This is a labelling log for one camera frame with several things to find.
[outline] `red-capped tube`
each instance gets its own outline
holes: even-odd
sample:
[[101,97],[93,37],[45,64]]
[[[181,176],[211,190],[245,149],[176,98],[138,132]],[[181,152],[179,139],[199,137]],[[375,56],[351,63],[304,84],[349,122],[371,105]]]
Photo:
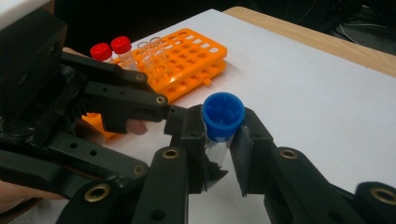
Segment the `red-capped tube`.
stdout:
[[127,70],[137,70],[131,41],[127,36],[119,36],[111,41],[111,48],[119,56],[120,66]]
[[90,49],[91,56],[101,62],[105,63],[114,63],[113,61],[113,52],[111,51],[111,47],[107,43],[99,43],[94,45]]

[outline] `red cap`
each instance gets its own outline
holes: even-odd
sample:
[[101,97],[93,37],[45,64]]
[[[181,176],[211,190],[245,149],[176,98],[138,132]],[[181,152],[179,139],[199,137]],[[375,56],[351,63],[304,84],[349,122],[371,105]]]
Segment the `red cap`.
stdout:
[[107,43],[100,43],[91,48],[90,54],[95,60],[105,61],[113,55],[113,52]]
[[116,54],[124,54],[131,50],[131,41],[126,36],[119,36],[111,41],[111,48]]

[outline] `finger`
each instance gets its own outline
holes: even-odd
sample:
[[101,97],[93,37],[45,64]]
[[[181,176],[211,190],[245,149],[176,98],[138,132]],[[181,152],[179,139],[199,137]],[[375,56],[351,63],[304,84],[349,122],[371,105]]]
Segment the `finger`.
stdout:
[[83,138],[87,141],[95,143],[97,145],[103,145],[105,143],[105,137],[90,123],[80,119],[75,127],[76,136]]
[[0,180],[0,202],[12,203],[25,198],[62,199],[61,195],[39,189],[30,189],[25,186],[15,185]]
[[126,130],[128,133],[142,135],[148,131],[148,127],[143,120],[128,119],[126,121]]
[[79,53],[79,52],[77,52],[77,51],[75,51],[73,49],[70,49],[70,48],[63,48],[63,51],[67,52],[67,53],[72,53],[72,54],[76,54],[76,55],[79,55],[79,56],[87,57],[86,55],[84,55],[82,53]]

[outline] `cable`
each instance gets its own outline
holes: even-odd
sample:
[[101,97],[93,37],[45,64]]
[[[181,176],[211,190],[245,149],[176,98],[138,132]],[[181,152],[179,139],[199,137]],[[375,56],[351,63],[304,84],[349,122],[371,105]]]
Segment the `cable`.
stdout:
[[343,34],[346,36],[346,38],[347,39],[349,39],[350,41],[352,41],[353,43],[355,43],[355,44],[358,44],[359,45],[359,43],[358,42],[356,42],[355,40],[353,40],[349,35],[347,35],[347,33],[344,31],[344,29],[343,29],[343,26],[341,25],[341,23],[340,23],[340,28],[341,28],[341,31],[343,32]]
[[348,26],[375,26],[375,27],[381,27],[388,29],[388,27],[383,26],[383,25],[378,25],[378,24],[371,24],[371,23],[343,23],[343,25],[348,25]]
[[301,21],[304,17],[306,17],[306,15],[308,15],[308,13],[312,10],[312,8],[314,8],[314,5],[317,3],[317,1],[318,1],[318,0],[315,0],[315,1],[312,3],[311,7],[305,12],[305,14],[304,14],[299,20],[297,20],[297,23],[300,23],[300,21]]

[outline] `dark background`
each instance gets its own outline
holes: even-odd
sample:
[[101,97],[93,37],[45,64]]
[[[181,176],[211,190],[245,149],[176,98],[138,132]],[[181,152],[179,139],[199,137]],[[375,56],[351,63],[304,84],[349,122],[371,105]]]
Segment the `dark background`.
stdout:
[[210,8],[237,6],[396,55],[396,0],[56,0],[55,15],[68,24],[65,45],[89,55],[120,35],[134,42]]

